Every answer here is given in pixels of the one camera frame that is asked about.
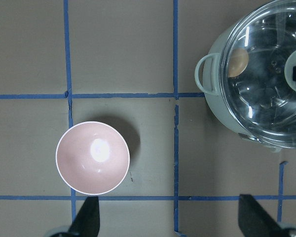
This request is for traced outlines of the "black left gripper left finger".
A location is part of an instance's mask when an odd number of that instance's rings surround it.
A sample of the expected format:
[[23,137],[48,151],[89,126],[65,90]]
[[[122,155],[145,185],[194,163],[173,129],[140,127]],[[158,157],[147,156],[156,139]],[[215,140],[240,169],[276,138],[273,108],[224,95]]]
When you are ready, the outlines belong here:
[[87,197],[68,233],[70,237],[97,237],[100,230],[98,197]]

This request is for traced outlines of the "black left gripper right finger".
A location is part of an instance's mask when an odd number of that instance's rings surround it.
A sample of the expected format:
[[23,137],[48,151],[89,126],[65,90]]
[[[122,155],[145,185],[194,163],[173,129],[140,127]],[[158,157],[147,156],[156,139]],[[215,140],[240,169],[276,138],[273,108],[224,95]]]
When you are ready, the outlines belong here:
[[238,226],[245,237],[280,237],[282,228],[252,195],[239,195]]

